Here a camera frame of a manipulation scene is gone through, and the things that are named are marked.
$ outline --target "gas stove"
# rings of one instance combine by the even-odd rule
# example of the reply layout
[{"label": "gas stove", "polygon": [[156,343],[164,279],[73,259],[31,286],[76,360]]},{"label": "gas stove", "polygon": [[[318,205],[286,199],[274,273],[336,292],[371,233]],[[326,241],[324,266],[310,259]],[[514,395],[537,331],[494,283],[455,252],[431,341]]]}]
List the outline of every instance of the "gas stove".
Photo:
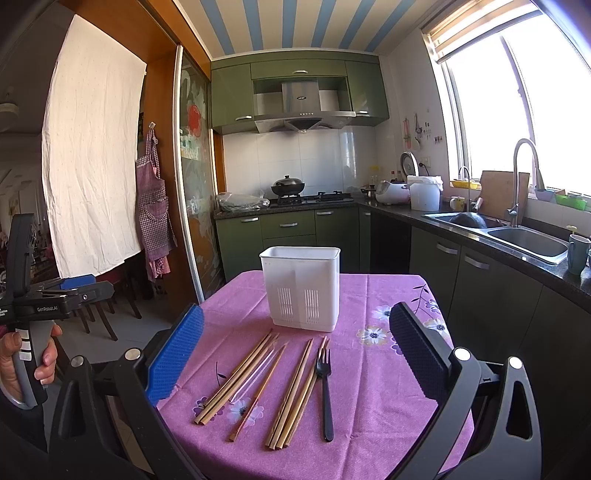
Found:
[{"label": "gas stove", "polygon": [[321,202],[336,202],[347,203],[353,202],[350,193],[343,193],[339,190],[334,190],[332,193],[318,192],[316,195],[290,195],[287,197],[279,197],[271,199],[269,207],[281,207],[285,205],[309,205],[311,203]]}]

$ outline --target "blue gripper pad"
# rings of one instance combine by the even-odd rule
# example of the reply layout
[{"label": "blue gripper pad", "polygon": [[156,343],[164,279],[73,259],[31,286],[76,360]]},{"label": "blue gripper pad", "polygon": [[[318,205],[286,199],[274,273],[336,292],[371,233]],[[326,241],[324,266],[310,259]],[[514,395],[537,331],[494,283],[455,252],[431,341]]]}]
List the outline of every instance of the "blue gripper pad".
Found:
[{"label": "blue gripper pad", "polygon": [[146,395],[152,405],[166,398],[173,390],[183,368],[203,333],[203,310],[190,306],[177,321],[171,332],[148,366],[148,386]]},{"label": "blue gripper pad", "polygon": [[423,326],[421,320],[400,302],[390,310],[390,332],[400,346],[423,394],[438,403],[447,397],[452,349],[437,333]]}]

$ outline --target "wooden cutting board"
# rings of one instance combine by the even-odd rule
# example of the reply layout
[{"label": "wooden cutting board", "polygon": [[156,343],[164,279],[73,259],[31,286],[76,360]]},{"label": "wooden cutting board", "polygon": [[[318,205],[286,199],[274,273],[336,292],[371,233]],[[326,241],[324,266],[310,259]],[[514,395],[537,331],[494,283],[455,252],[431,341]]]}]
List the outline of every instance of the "wooden cutting board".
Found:
[{"label": "wooden cutting board", "polygon": [[[525,213],[530,174],[519,172],[519,222]],[[479,213],[509,220],[507,210],[513,207],[513,172],[484,170],[480,177],[482,205]]]}]

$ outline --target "window blind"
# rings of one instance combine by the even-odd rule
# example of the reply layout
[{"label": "window blind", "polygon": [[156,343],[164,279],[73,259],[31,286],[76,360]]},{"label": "window blind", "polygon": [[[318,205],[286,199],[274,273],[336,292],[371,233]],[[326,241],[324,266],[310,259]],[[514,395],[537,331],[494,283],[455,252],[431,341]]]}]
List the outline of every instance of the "window blind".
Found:
[{"label": "window blind", "polygon": [[422,31],[430,41],[431,55],[441,63],[487,32],[538,13],[530,0],[459,0],[448,4]]}]

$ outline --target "flower print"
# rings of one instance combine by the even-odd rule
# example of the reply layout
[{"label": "flower print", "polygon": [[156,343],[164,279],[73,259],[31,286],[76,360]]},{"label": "flower print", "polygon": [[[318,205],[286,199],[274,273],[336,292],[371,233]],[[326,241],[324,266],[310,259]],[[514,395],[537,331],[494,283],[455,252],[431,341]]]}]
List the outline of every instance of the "flower print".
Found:
[{"label": "flower print", "polygon": [[390,348],[392,350],[394,350],[397,355],[402,355],[402,350],[400,348],[400,345],[397,344],[396,340],[394,340],[394,337],[392,337],[392,341],[394,342],[394,344]]},{"label": "flower print", "polygon": [[433,299],[427,300],[425,302],[425,308],[431,310],[432,312],[441,313],[441,310],[439,310],[439,305],[437,305],[437,302]]},{"label": "flower print", "polygon": [[383,345],[388,341],[381,327],[369,326],[357,332],[361,345]]},{"label": "flower print", "polygon": [[[207,397],[201,397],[199,400],[195,402],[195,406],[193,407],[193,412],[195,413],[195,416],[199,415],[201,413],[201,410],[205,408],[206,401]],[[224,407],[222,406],[222,408],[220,408],[217,411],[217,413],[212,417],[212,420],[215,420],[216,416],[218,415],[223,415],[223,409]]]},{"label": "flower print", "polygon": [[381,320],[382,322],[389,322],[391,309],[392,307],[390,305],[382,305],[381,307],[376,307],[376,309],[371,314],[372,317],[374,317],[377,320]]},{"label": "flower print", "polygon": [[439,332],[439,335],[443,337],[443,339],[450,343],[452,341],[452,337],[449,335],[449,331],[447,330],[447,326],[443,320],[440,319],[428,319],[423,325],[431,330],[436,330]]},{"label": "flower print", "polygon": [[[248,406],[251,402],[250,398],[244,398],[238,400],[234,405],[230,407],[230,413],[228,414],[228,420],[230,423],[238,423],[242,416],[248,410]],[[255,424],[255,420],[263,418],[263,411],[265,407],[257,405],[252,409],[251,414],[248,416],[248,420],[244,424],[245,427],[252,427]]]}]

